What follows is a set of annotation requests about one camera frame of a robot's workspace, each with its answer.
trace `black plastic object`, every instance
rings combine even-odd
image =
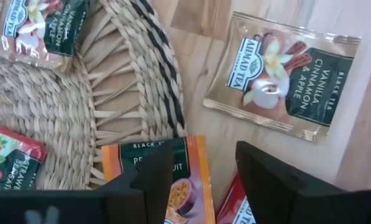
[[[169,141],[98,190],[0,191],[0,223],[162,224],[172,169]]]
[[[346,192],[246,142],[236,161],[257,224],[371,224],[371,191]]]

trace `passion fruit illustration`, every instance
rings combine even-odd
[[[188,219],[178,214],[175,208],[168,206],[166,209],[165,224],[187,224]]]
[[[193,208],[196,202],[196,189],[189,179],[180,179],[172,184],[168,205],[176,209],[180,215],[185,215]]]

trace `wooden surface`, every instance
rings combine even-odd
[[[336,184],[348,190],[371,189],[371,77]]]
[[[248,141],[299,169],[334,182],[371,74],[371,0],[363,4],[357,0],[151,1],[171,38],[179,61],[188,132],[207,136],[216,208],[236,171],[234,152],[238,140]],[[323,32],[368,37],[369,41],[363,41],[360,46],[355,66],[358,69],[353,67],[350,71],[324,144],[317,146],[203,106],[203,98],[215,76],[225,46],[232,11]]]

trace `woven wicker basket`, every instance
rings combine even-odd
[[[99,146],[186,134],[177,61],[146,0],[95,1],[79,43],[69,75],[0,59],[0,125],[47,147],[38,189],[104,184]]]

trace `orange tea packet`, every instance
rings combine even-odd
[[[360,38],[235,12],[204,105],[308,141],[323,139]]]
[[[165,223],[215,223],[205,137],[188,136],[169,141],[172,142],[174,166]],[[116,178],[151,155],[164,142],[103,146],[106,181]]]
[[[65,72],[89,0],[0,0],[0,57]]]

